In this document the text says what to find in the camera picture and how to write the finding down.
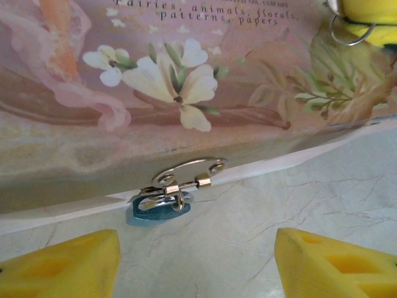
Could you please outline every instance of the metal clasp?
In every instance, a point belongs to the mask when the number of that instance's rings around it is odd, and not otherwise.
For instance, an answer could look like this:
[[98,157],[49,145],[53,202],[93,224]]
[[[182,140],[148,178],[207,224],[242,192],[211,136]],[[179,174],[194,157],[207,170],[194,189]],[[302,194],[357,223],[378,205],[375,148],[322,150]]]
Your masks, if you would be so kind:
[[194,199],[185,190],[211,186],[211,177],[223,171],[225,162],[224,158],[201,158],[157,174],[152,180],[154,186],[142,189],[130,199],[127,223],[131,216],[143,220],[167,220],[185,214]]
[[358,45],[359,43],[366,40],[377,26],[377,24],[375,23],[370,24],[366,33],[364,33],[363,36],[359,37],[356,40],[352,40],[352,41],[341,40],[338,37],[336,37],[334,31],[334,23],[337,18],[341,18],[341,19],[346,18],[346,15],[343,12],[342,0],[328,0],[327,3],[328,3],[328,7],[334,14],[329,23],[329,31],[331,33],[331,37],[333,40],[335,40],[337,43],[340,43],[341,45],[347,45],[348,47],[351,47],[353,45]]

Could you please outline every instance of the white flower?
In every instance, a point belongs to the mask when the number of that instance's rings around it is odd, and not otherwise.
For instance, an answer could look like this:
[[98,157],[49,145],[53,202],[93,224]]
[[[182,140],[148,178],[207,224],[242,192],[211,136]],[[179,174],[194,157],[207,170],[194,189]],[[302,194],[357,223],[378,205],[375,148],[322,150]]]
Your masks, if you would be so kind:
[[125,27],[125,24],[120,19],[112,19],[112,23],[114,27]]
[[157,32],[159,30],[159,27],[157,26],[149,26],[149,33]]
[[215,35],[223,35],[223,32],[222,32],[222,30],[221,30],[221,29],[218,29],[218,30],[212,30],[212,34],[215,34]]
[[117,14],[118,14],[118,10],[117,9],[114,9],[114,8],[107,8],[106,9],[106,15],[108,17],[114,17],[114,16],[117,16]]
[[186,67],[196,67],[208,60],[208,53],[201,49],[201,44],[194,38],[182,42],[172,42],[172,47],[178,54],[181,62]]
[[210,101],[215,96],[218,82],[213,77],[210,65],[200,65],[193,70],[178,94],[172,87],[169,73],[170,66],[175,69],[175,65],[168,55],[159,54],[157,64],[150,57],[139,59],[137,64],[138,68],[124,72],[124,83],[159,101],[177,104],[181,112],[181,124],[185,128],[201,132],[211,130],[211,123],[203,112],[193,106],[200,101]]
[[221,51],[220,47],[209,48],[208,51],[210,53],[212,53],[212,55],[220,55],[220,54],[222,54],[222,51]]
[[115,87],[123,76],[122,72],[114,65],[118,62],[116,55],[129,57],[128,52],[122,48],[114,50],[108,45],[101,45],[96,52],[85,53],[83,61],[93,68],[104,70],[99,76],[100,80],[108,87]]
[[188,28],[186,28],[185,25],[181,25],[181,26],[177,29],[177,31],[178,31],[179,33],[182,33],[182,34],[184,34],[184,33],[189,33],[189,32],[190,32],[190,31],[188,30]]

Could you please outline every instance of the marble surface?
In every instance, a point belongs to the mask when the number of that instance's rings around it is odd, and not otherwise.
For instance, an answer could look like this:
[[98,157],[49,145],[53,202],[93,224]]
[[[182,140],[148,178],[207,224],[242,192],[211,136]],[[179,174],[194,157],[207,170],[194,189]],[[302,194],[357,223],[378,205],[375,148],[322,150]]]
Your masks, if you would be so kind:
[[157,227],[125,209],[0,236],[0,260],[103,228],[122,246],[115,298],[283,297],[275,233],[295,227],[397,254],[397,130],[291,169],[194,192],[192,210]]

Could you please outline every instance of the painted flowers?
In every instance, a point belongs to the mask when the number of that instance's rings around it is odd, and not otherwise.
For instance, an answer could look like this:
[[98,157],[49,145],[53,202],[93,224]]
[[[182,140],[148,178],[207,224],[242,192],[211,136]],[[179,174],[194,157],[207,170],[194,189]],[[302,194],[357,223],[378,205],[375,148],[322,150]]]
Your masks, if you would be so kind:
[[142,94],[175,105],[181,113],[182,126],[201,132],[211,130],[204,113],[219,112],[198,103],[215,97],[217,79],[228,72],[227,68],[212,68],[205,64],[207,60],[208,53],[192,38],[184,43],[166,43],[161,53],[156,53],[149,44],[149,55],[136,63],[126,50],[114,50],[108,45],[83,55],[83,61],[89,66],[103,70],[100,80],[104,85],[114,87],[122,80]]

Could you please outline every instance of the yellow object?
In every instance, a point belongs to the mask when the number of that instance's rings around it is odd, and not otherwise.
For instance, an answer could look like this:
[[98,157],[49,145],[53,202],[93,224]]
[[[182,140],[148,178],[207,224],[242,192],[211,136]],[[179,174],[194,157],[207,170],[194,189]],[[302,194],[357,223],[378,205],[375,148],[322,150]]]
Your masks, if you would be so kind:
[[0,263],[0,298],[110,298],[120,245],[102,230]]
[[397,297],[397,256],[281,228],[275,260],[286,298]]
[[376,23],[379,25],[366,41],[379,47],[397,44],[396,0],[342,0],[342,11],[349,20],[361,23],[347,23],[349,32],[361,37],[371,23]]

